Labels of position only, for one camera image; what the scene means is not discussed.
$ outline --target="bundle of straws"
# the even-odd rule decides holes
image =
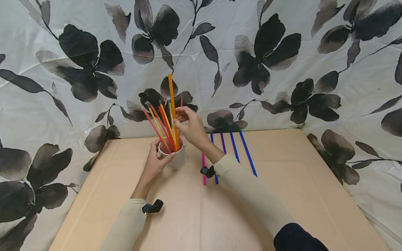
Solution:
[[[163,146],[165,147],[166,151],[171,154],[173,152],[178,152],[180,150],[180,145],[179,145],[179,136],[180,132],[178,129],[175,128],[173,119],[176,118],[176,108],[174,106],[174,96],[173,96],[173,81],[172,81],[172,75],[168,75],[169,78],[169,90],[170,90],[170,99],[167,100],[167,106],[169,108],[169,114],[170,114],[170,122],[169,124],[168,117],[166,116],[165,109],[162,105],[162,102],[159,101],[159,113],[161,114],[163,124],[158,116],[158,113],[156,112],[154,106],[149,102],[145,102],[145,104],[148,106],[148,110],[152,115],[152,118],[155,121],[156,127],[152,123],[151,118],[149,117],[147,111],[145,108],[142,108],[142,111],[145,113],[145,116],[151,123],[152,127],[154,128],[156,134],[158,135],[160,141],[163,143]],[[183,106],[183,99],[181,99],[180,106]],[[166,136],[167,142],[165,140],[165,137],[163,136],[162,130],[160,129],[162,127],[163,132]]]

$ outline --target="black sleeve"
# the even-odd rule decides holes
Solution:
[[[274,246],[276,251],[328,251],[321,241],[296,223],[281,228],[274,238]]]

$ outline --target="floral curtain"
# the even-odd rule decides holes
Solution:
[[[110,139],[169,98],[207,132],[302,129],[402,249],[398,0],[13,0],[0,8],[0,250],[47,250]]]

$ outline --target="right hand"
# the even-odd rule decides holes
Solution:
[[[192,109],[187,106],[177,107],[176,117],[178,119],[173,120],[174,126],[183,133],[188,142],[196,147],[199,147],[206,142],[210,142],[205,133],[201,117]]]

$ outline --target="left hand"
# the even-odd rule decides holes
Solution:
[[[176,155],[176,153],[171,153],[164,159],[159,159],[157,152],[159,143],[159,139],[151,143],[151,149],[148,154],[147,162],[145,163],[144,170],[142,171],[142,178],[145,178],[149,181],[153,181],[156,177],[158,177],[162,173],[166,164],[169,163]]]

